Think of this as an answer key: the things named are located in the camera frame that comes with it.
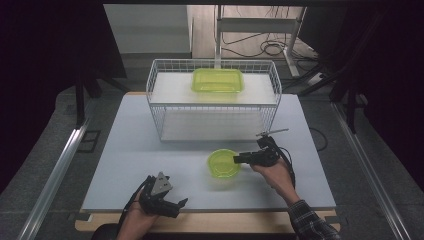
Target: sleeve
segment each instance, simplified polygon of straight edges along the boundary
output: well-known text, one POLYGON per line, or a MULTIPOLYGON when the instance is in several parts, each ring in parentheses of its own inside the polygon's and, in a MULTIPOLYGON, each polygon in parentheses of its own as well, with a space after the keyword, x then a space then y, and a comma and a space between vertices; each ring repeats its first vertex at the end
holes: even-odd
POLYGON ((341 239, 337 230, 318 217, 305 200, 300 200, 288 209, 292 226, 300 239, 341 239))

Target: human hand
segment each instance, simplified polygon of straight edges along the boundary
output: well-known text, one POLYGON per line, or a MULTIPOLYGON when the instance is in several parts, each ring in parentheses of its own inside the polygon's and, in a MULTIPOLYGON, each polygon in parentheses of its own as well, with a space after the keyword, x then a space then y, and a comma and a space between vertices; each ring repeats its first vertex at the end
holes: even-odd
POLYGON ((288 206, 300 200, 293 187, 288 167, 283 159, 278 159, 277 163, 271 167, 260 165, 250 165, 253 171, 260 173, 265 181, 284 198, 288 206))
POLYGON ((149 215, 141 208, 138 199, 142 190, 137 193, 134 202, 128 209, 127 216, 122 223, 117 240, 138 240, 153 226, 159 215, 149 215))

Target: aluminum rail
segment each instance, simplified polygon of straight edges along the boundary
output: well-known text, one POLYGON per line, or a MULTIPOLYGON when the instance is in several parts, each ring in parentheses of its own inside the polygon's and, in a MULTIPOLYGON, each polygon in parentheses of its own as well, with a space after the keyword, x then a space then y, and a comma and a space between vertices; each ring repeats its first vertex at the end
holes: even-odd
POLYGON ((50 208, 50 205, 56 196, 57 190, 62 183, 63 177, 68 170, 68 167, 72 161, 72 158, 77 151, 78 145, 81 142, 82 137, 87 129, 90 122, 91 116, 93 115, 94 108, 96 106, 96 100, 90 100, 86 107, 86 119, 79 129, 74 129, 66 143, 49 179, 44 185, 40 196, 37 199, 31 213, 29 214, 21 232, 17 239, 35 239, 41 224, 44 221, 44 217, 50 208))
POLYGON ((374 195, 387 218, 387 222, 389 223, 394 235, 396 236, 396 239, 412 239, 407 229, 405 228, 402 217, 400 216, 395 204, 390 199, 386 189, 381 183, 380 178, 374 170, 374 167, 372 166, 371 161, 365 153, 365 150, 363 149, 358 137, 355 134, 352 134, 348 125, 346 124, 344 120, 346 119, 346 116, 341 109, 341 106, 336 103, 331 103, 331 106, 337 115, 343 132, 345 133, 350 146, 355 152, 359 165, 361 166, 362 171, 364 172, 365 177, 367 178, 368 183, 370 184, 371 189, 374 192, 374 195))

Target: white wire rack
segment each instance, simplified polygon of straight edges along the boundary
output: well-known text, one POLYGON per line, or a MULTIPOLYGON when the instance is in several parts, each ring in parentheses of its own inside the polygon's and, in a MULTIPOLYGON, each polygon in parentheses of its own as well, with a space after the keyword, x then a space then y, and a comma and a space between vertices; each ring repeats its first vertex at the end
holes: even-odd
POLYGON ((190 88, 198 68, 216 60, 153 61, 146 95, 162 141, 246 141, 271 129, 281 98, 275 65, 268 60, 220 60, 221 68, 243 73, 240 93, 196 93, 190 88))

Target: yellow-green container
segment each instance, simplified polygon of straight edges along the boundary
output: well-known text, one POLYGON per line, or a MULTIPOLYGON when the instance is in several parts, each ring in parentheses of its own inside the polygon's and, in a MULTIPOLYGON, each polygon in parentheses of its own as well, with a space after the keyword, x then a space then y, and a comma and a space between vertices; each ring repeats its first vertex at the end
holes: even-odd
POLYGON ((238 93, 244 89, 238 69, 198 68, 193 72, 191 89, 195 92, 238 93))
POLYGON ((228 149, 219 149, 209 155, 208 167, 212 177, 229 178, 240 171, 240 164, 234 163, 237 153, 228 149))

